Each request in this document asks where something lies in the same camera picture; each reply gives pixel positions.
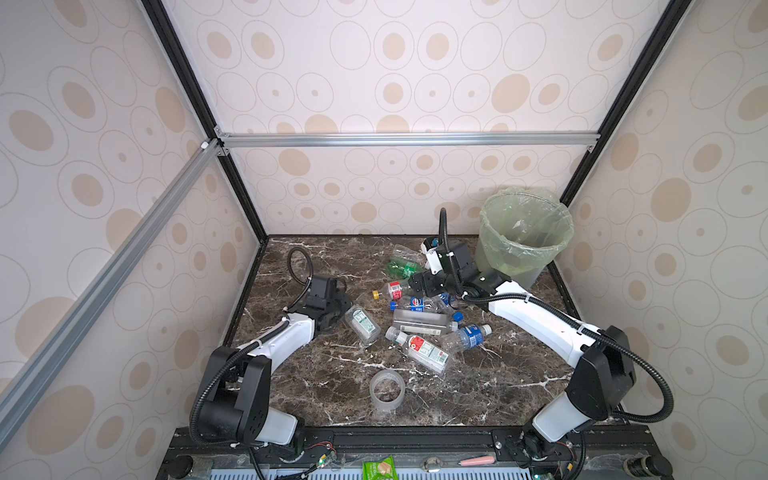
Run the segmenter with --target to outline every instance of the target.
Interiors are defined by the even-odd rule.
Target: green trash bag
[[[481,271],[495,268],[528,289],[573,235],[571,213],[551,191],[506,188],[480,210],[475,262]]]

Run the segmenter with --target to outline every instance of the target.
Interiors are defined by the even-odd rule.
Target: clear tape roll
[[[376,398],[376,394],[374,390],[376,389],[376,386],[383,382],[384,380],[394,380],[395,383],[397,383],[397,386],[400,388],[400,393],[397,395],[397,398],[392,400],[391,402],[383,402],[382,400],[379,400]],[[406,382],[402,379],[399,373],[397,373],[395,370],[382,370],[379,373],[376,373],[373,378],[371,379],[371,402],[373,402],[373,406],[375,406],[379,410],[383,410],[385,412],[391,412],[392,410],[396,409],[397,407],[402,405],[402,401],[406,398]]]

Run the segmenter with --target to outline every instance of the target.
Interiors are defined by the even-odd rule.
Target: dark brown marble surface
[[[463,239],[474,251],[476,238]],[[286,271],[286,253],[300,245],[312,253],[317,273],[341,276],[353,301],[360,298],[382,327],[376,342],[362,348],[339,322],[329,333],[298,349],[272,377],[272,407],[306,420],[307,425],[515,425],[560,393],[571,367],[509,321],[477,306],[460,304],[464,325],[487,323],[493,334],[480,346],[458,354],[440,378],[405,357],[384,338],[392,324],[389,302],[371,290],[388,280],[385,267],[392,246],[418,249],[414,237],[278,237],[270,240],[240,320],[234,345],[252,340],[280,319],[302,286]],[[296,274],[302,276],[300,268]],[[561,310],[562,298],[545,269],[531,292]],[[395,412],[373,408],[371,378],[394,369],[406,382],[404,403]]]

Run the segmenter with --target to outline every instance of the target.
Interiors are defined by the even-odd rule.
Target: green candy package
[[[362,480],[398,480],[395,460],[389,456],[381,462],[363,463]]]

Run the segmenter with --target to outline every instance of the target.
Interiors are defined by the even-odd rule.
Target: pink pen
[[[473,465],[490,465],[496,463],[496,457],[493,455],[486,455],[485,457],[467,458],[461,460],[458,464],[462,467],[471,467]]]

